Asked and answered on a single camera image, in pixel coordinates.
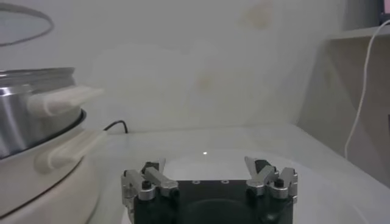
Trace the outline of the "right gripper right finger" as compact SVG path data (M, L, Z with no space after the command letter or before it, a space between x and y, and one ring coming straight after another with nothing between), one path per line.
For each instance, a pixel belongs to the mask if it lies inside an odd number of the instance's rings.
M246 186L256 196L268 194L276 200L291 199L297 201L298 173L286 167L281 172L264 159L244 157L251 179Z

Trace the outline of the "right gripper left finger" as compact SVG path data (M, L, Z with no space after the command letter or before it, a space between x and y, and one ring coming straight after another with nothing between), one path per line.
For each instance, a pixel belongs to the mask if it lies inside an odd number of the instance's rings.
M166 160L147 161L143 168L125 170L121 175L123 201L133 201L137 197L141 201L151 201L157 194L166 198L174 198L179 194L179 183L163 175Z

